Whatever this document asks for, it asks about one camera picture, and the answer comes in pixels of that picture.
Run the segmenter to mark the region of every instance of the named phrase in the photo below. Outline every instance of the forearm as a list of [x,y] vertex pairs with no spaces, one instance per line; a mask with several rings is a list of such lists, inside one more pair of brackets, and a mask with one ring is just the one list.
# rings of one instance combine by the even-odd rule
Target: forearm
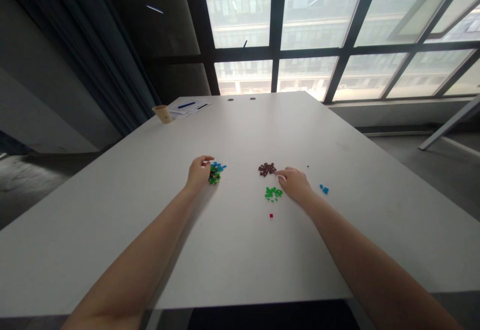
[[196,195],[183,189],[121,253],[69,318],[133,317],[143,311],[163,276]]
[[380,329],[459,328],[435,299],[317,194],[300,202],[355,298]]

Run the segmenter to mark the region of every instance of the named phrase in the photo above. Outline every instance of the paper cup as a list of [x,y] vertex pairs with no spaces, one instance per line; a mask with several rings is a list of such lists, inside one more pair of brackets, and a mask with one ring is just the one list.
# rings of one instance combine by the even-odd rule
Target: paper cup
[[167,105],[160,105],[160,106],[155,106],[152,108],[153,112],[156,113],[158,118],[163,122],[163,123],[170,123],[172,122],[172,118],[170,116],[169,108]]

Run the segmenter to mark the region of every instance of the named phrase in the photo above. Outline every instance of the gray floor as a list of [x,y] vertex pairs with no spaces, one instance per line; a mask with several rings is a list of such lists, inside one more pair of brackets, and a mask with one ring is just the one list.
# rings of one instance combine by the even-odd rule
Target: gray floor
[[[480,150],[480,135],[449,137]],[[440,141],[426,152],[418,150],[418,145],[426,138],[427,136],[398,136],[375,137],[371,140],[480,221],[480,158]],[[1,160],[0,229],[94,159],[95,157],[45,159],[10,156]],[[465,328],[480,328],[480,291],[435,296]],[[0,319],[0,328],[53,330],[59,329],[65,319],[65,316]],[[370,328],[368,324],[360,325],[362,330]]]

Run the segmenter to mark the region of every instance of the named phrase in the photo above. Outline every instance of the window frame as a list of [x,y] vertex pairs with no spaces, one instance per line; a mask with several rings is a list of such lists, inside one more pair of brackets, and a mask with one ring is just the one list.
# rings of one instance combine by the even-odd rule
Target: window frame
[[[259,61],[273,60],[271,92],[277,91],[279,77],[280,59],[298,59],[298,58],[315,58],[315,57],[338,57],[335,68],[333,70],[330,84],[327,88],[324,104],[333,103],[335,92],[339,86],[340,79],[344,73],[345,67],[350,56],[369,55],[369,54],[390,54],[390,53],[406,53],[406,57],[399,65],[397,71],[391,77],[389,83],[385,87],[382,95],[378,99],[368,100],[342,100],[342,102],[374,102],[374,101],[395,101],[409,99],[433,99],[440,97],[471,97],[472,95],[452,95],[444,96],[447,90],[480,58],[480,41],[462,41],[462,42],[438,42],[425,43],[425,40],[431,39],[437,22],[448,9],[453,0],[444,0],[439,6],[437,12],[433,15],[418,41],[413,44],[400,45],[374,45],[355,47],[355,42],[359,35],[360,29],[364,23],[365,17],[369,10],[372,0],[358,0],[355,12],[350,22],[343,46],[341,48],[321,48],[321,49],[305,49],[305,50],[281,50],[281,39],[283,29],[283,16],[285,0],[271,0],[270,8],[270,32],[269,45],[265,47],[244,47],[244,48],[227,48],[216,49],[210,25],[209,12],[207,8],[207,0],[187,0],[190,15],[193,21],[198,46],[199,55],[194,56],[175,56],[154,58],[148,61],[148,65],[152,64],[188,64],[203,63],[206,77],[210,86],[212,95],[220,95],[217,74],[215,72],[214,63],[218,62],[238,62],[238,61]],[[472,54],[460,64],[452,74],[444,81],[440,88],[431,96],[426,97],[410,97],[410,98],[392,98],[387,99],[388,94],[395,86],[413,57],[419,52],[432,51],[449,51],[449,50],[475,50]]]

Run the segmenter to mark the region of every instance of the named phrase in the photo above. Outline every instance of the blue pen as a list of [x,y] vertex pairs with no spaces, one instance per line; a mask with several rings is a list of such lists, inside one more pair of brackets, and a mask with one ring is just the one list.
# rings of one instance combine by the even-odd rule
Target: blue pen
[[186,104],[186,105],[181,105],[179,106],[178,108],[183,108],[183,107],[187,107],[187,106],[190,106],[190,105],[193,105],[195,102],[191,102],[189,104]]

